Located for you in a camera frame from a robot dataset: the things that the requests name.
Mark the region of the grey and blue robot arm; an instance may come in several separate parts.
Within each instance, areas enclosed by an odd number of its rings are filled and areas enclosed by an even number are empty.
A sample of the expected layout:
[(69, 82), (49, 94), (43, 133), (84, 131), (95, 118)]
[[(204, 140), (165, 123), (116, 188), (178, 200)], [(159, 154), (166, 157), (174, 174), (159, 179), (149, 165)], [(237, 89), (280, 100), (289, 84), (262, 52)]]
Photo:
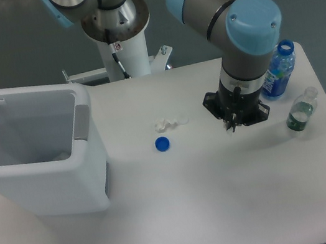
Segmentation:
[[(143, 0), (41, 0), (65, 27), (79, 22), (97, 42), (108, 77), (125, 80), (151, 73), (147, 53), (127, 42), (142, 34), (149, 22)], [(278, 43), (281, 12), (272, 0), (165, 0), (182, 24), (203, 35), (223, 53), (220, 81), (208, 92), (205, 108), (226, 129), (265, 121), (269, 107), (259, 99), (271, 54)]]

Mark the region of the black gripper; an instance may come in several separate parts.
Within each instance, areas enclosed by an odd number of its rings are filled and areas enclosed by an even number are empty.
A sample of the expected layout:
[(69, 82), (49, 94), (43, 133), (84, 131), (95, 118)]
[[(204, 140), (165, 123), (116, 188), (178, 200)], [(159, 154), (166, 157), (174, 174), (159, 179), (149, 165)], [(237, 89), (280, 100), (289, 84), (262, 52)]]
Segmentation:
[(270, 107), (259, 98), (262, 88), (243, 93), (241, 87), (234, 89), (219, 83), (218, 90), (205, 94), (203, 106), (218, 120), (223, 121), (227, 132), (235, 132), (237, 126), (251, 126), (268, 119)]

